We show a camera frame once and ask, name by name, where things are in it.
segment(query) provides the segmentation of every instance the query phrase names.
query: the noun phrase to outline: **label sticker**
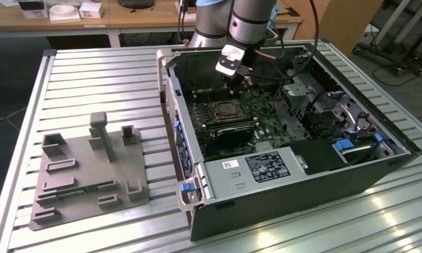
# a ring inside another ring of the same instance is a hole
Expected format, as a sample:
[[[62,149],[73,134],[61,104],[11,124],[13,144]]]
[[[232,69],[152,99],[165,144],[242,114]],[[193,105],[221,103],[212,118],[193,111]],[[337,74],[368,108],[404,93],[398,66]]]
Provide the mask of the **label sticker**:
[[[105,27],[105,25],[83,25],[85,28],[91,28],[91,27]]]
[[[230,161],[222,162],[221,165],[222,165],[224,169],[230,169],[230,168],[238,167],[237,160],[230,160]]]
[[[245,161],[257,183],[291,175],[277,152],[246,157]]]

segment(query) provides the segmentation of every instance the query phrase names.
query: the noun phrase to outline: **green circuit board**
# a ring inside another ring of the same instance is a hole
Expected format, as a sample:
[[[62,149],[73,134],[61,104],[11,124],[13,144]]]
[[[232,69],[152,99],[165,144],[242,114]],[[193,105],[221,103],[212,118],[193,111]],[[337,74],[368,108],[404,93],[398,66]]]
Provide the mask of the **green circuit board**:
[[[240,94],[238,99],[188,105],[205,161],[250,154],[256,152],[256,143],[263,142],[271,145],[272,149],[288,145],[291,137],[283,130],[281,122],[275,114],[272,97],[272,93],[248,90]],[[232,139],[229,133],[225,138],[230,145],[214,145],[221,131],[240,128],[252,129],[249,140],[240,141],[236,137]]]

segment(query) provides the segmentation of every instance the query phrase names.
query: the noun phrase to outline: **aluminum extrusion table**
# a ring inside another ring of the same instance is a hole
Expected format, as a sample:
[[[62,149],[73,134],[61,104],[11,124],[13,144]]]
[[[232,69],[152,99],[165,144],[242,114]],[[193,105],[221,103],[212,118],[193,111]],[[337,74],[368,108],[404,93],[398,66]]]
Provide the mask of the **aluminum extrusion table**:
[[[422,252],[422,156],[359,195],[189,241],[156,87],[154,52],[165,47],[42,57],[0,198],[0,252]],[[422,149],[422,124],[329,44],[317,49]],[[107,113],[107,131],[140,129],[150,201],[30,231],[42,135],[87,135],[86,114],[97,111]]]

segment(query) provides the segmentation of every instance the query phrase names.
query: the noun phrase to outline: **power supply label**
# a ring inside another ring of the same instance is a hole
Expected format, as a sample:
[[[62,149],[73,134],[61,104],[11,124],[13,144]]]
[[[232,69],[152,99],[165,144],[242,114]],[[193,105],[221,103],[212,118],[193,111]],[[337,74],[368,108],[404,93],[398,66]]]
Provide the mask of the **power supply label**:
[[[277,152],[246,157],[245,161],[257,183],[291,175]]]

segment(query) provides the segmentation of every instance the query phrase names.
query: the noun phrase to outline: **cpu socket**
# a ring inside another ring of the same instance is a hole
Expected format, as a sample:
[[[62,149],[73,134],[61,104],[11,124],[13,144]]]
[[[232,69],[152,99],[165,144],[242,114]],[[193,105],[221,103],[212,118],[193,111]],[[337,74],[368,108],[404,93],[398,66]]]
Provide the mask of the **cpu socket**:
[[[234,100],[218,101],[210,103],[214,118],[217,122],[232,121],[245,118],[238,103]]]

